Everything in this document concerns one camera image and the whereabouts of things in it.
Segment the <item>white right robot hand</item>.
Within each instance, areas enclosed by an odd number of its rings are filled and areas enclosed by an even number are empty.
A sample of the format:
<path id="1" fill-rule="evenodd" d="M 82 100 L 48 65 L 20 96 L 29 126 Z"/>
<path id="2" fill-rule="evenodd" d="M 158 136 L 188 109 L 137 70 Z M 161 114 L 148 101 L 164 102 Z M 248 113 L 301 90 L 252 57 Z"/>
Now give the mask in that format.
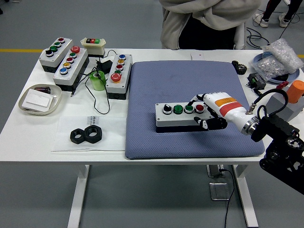
<path id="1" fill-rule="evenodd" d="M 253 114 L 247 114 L 245 107 L 226 92 L 196 95 L 188 105 L 192 105 L 198 100 L 203 101 L 219 117 L 223 117 L 227 122 L 234 123 L 240 132 L 244 131 L 243 127 L 254 117 Z"/>

